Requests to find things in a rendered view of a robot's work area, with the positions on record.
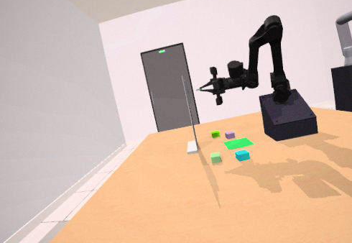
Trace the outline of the teal cube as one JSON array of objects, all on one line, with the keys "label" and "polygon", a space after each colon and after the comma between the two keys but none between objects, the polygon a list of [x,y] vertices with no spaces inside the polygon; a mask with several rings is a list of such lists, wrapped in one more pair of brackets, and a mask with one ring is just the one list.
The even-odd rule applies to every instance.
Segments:
[{"label": "teal cube", "polygon": [[236,159],[239,160],[240,162],[243,160],[250,159],[249,152],[246,150],[241,150],[241,151],[235,152],[235,156],[236,156]]}]

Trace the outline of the green square marking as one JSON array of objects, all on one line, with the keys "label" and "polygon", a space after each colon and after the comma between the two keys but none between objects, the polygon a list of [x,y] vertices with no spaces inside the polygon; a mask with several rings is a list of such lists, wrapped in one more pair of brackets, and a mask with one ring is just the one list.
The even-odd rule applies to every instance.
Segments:
[{"label": "green square marking", "polygon": [[234,139],[234,140],[226,141],[223,143],[227,146],[227,148],[229,150],[240,148],[240,147],[247,147],[247,146],[255,145],[254,143],[249,141],[249,139],[247,139],[246,137],[241,138],[241,139]]}]

